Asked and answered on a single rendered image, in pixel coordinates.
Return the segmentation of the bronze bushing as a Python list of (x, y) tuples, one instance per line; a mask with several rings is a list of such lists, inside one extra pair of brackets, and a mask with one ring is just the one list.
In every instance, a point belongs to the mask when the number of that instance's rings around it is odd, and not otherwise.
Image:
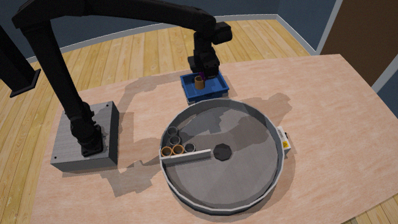
[(181, 146), (180, 144), (175, 145), (175, 146), (173, 147), (172, 151), (173, 151), (173, 155), (178, 155), (178, 154), (175, 154), (176, 151), (182, 151), (180, 154), (185, 154), (184, 148), (183, 148), (183, 146)]
[(168, 155), (168, 156), (172, 156), (172, 155), (173, 155), (172, 149), (171, 149), (170, 147), (166, 146), (166, 147), (163, 147), (162, 150), (161, 150), (162, 157), (166, 157), (166, 156), (164, 156), (164, 155), (165, 155), (167, 152), (171, 152), (171, 154)]
[(204, 89), (205, 88), (205, 79), (202, 80), (201, 76), (195, 77), (195, 88), (196, 89)]

